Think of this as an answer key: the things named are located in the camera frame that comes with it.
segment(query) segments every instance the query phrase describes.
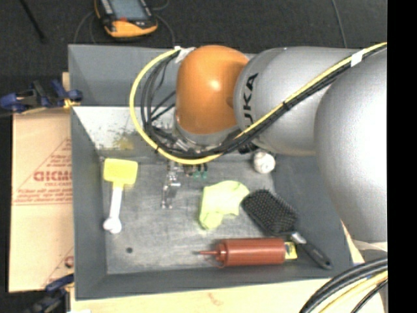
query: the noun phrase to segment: white handle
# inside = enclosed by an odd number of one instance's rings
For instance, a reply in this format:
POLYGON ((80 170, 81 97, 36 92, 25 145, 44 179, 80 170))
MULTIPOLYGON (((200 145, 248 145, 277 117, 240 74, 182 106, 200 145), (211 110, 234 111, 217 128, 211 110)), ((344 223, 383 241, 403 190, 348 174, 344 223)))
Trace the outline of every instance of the white handle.
POLYGON ((103 223, 103 228, 111 234, 120 233, 122 230, 122 223, 119 219, 120 208, 122 205, 123 188, 119 186, 113 187, 111 193, 109 218, 103 223))

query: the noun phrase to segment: gray tray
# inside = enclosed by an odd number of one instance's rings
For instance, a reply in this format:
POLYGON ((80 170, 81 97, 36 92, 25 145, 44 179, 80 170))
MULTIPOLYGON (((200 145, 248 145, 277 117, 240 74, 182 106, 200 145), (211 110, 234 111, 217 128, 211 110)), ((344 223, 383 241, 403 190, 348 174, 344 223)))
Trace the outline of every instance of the gray tray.
MULTIPOLYGON (((136 74, 162 51, 69 47, 71 88, 86 95, 71 117, 76 298, 327 278, 349 268, 351 259, 343 227, 327 196, 315 157, 278 156, 276 171, 261 175, 253 171, 248 156, 223 156, 209 163, 206 181, 181 177, 182 187, 173 200, 173 209, 160 208, 166 163, 137 135, 126 105, 136 74), (111 193, 110 184, 102 180, 106 157, 139 162, 136 184, 124 191, 124 229, 118 235, 102 229, 111 193), (224 269, 194 254, 211 248, 217 239, 262 236, 243 210, 238 216, 226 217, 216 230, 206 231, 199 225, 203 187, 225 179, 240 181, 252 191, 270 189, 296 207, 300 217, 297 229, 329 256, 334 269, 319 268, 301 250, 297 261, 283 265, 224 269)), ((167 70, 161 97, 175 86, 175 69, 167 70)), ((160 123, 169 126, 169 115, 165 117, 168 119, 160 123)))

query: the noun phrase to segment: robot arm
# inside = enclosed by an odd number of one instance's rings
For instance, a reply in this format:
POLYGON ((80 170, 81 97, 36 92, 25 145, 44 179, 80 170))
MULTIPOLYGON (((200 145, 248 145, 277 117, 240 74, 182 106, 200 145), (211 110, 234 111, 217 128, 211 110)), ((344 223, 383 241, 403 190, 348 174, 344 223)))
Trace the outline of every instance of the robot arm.
MULTIPOLYGON (((153 146, 183 164, 249 143, 316 156, 352 238, 385 242, 386 61, 386 44, 276 48, 250 60, 231 48, 198 48, 179 67, 174 141, 153 146)), ((142 132, 156 134, 146 122, 142 132)))

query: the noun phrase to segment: bristles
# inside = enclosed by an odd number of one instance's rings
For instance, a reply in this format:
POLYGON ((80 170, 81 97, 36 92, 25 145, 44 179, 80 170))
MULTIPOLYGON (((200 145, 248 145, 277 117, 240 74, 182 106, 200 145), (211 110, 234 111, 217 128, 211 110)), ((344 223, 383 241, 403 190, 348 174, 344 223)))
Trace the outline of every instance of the bristles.
POLYGON ((297 220, 295 209, 269 190, 252 192, 242 200, 245 212, 268 235, 279 235, 294 230, 297 220))

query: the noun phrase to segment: dark floor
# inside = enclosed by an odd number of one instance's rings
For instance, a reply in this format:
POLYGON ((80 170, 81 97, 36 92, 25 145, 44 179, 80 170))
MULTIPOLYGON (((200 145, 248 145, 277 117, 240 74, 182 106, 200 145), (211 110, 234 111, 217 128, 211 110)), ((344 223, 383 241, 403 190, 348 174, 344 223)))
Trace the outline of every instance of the dark floor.
MULTIPOLYGON (((67 44, 74 41, 93 0, 25 0, 38 33, 19 0, 0 0, 0 96, 21 91, 34 79, 60 76, 68 68, 67 44)), ((154 6, 164 0, 149 0, 154 6)), ((183 47, 218 43, 246 53, 282 46, 363 48, 387 41, 388 0, 170 0, 159 12, 183 47)), ((87 18, 77 42, 115 44, 98 21, 87 18)), ((135 44, 170 47, 171 35, 161 26, 135 44)), ((7 242, 10 222, 10 119, 0 118, 0 312, 21 312, 41 293, 7 291, 7 242)))

